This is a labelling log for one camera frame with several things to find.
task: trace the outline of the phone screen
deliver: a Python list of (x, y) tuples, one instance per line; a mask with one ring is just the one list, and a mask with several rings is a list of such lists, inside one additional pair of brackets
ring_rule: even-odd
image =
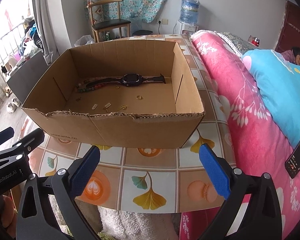
[(292, 179), (298, 174), (300, 171), (300, 142), (284, 166)]

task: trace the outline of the pillow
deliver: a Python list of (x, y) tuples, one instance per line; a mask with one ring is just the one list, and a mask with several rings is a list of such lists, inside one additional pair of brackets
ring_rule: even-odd
[(234, 50), (238, 57), (242, 57), (249, 50), (259, 49), (252, 43), (241, 39), (232, 33), (217, 33)]
[(295, 148), (300, 141), (300, 66), (272, 49), (250, 50), (242, 61), (256, 80), (273, 120)]

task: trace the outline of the torn cardboard edge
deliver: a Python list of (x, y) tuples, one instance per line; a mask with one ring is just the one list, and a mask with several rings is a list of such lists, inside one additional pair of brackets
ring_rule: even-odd
[(68, 115), (81, 115), (81, 116), (87, 116), (87, 117), (103, 117), (103, 116), (131, 116), (133, 119), (138, 119), (138, 118), (155, 118), (155, 117), (172, 117), (172, 116), (205, 116), (205, 112), (202, 113), (170, 113), (170, 114), (126, 114), (122, 112), (110, 112), (107, 114), (83, 114), (83, 113), (75, 113), (70, 111), (54, 111), (51, 113), (44, 114), (40, 112), (37, 108), (25, 108), (22, 107), (22, 109), (27, 109), (27, 110), (35, 110), (39, 114), (42, 114), (44, 117), (49, 118), (49, 116), (53, 115), (59, 115), (59, 114), (68, 114)]

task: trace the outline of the shoe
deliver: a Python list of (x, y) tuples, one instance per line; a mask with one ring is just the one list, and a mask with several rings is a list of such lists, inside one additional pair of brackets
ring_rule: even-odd
[(7, 112), (8, 113), (13, 113), (17, 109), (16, 105), (13, 103), (8, 103), (7, 104)]
[(6, 92), (6, 96), (9, 97), (11, 94), (11, 89), (9, 87), (6, 87), (4, 90)]
[(14, 105), (16, 105), (16, 107), (19, 107), (21, 105), (21, 102), (16, 97), (14, 97), (11, 101)]

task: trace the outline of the pink bedspread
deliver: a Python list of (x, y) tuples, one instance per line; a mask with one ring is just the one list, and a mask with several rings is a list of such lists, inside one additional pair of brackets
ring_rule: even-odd
[[(292, 148), (265, 108), (256, 81), (229, 45), (209, 31), (200, 31), (192, 39), (228, 118), (237, 166), (246, 174), (260, 176), (268, 172), (273, 178), (282, 214), (282, 237), (285, 238), (300, 220), (300, 172), (291, 179), (284, 167)], [(190, 231), (202, 228), (201, 223), (195, 226), (202, 216), (208, 220), (209, 212), (183, 214), (182, 218), (189, 220), (189, 237), (180, 234), (180, 239), (197, 239), (198, 232), (194, 230), (191, 234)]]

